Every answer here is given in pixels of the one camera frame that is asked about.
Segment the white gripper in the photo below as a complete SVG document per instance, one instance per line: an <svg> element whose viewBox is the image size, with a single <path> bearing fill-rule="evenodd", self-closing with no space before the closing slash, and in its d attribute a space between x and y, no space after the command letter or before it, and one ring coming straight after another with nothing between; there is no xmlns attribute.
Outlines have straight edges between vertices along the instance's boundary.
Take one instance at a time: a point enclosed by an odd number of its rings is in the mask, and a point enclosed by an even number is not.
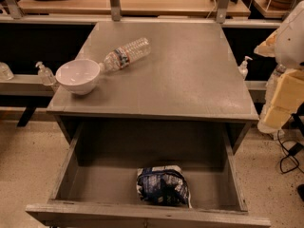
<svg viewBox="0 0 304 228"><path fill-rule="evenodd" d="M275 56L277 32L270 34L256 46L254 54L263 57ZM278 65L271 74L265 93L257 128L262 133L276 133L304 103L304 71Z"/></svg>

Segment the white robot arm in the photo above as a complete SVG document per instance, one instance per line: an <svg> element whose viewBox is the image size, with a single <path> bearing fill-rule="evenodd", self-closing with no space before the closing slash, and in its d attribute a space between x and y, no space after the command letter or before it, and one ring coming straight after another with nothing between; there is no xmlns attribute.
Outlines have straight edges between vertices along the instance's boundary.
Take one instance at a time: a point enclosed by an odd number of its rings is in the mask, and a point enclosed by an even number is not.
<svg viewBox="0 0 304 228"><path fill-rule="evenodd" d="M276 133L304 103L304 1L301 1L254 53L277 63L266 84L257 128Z"/></svg>

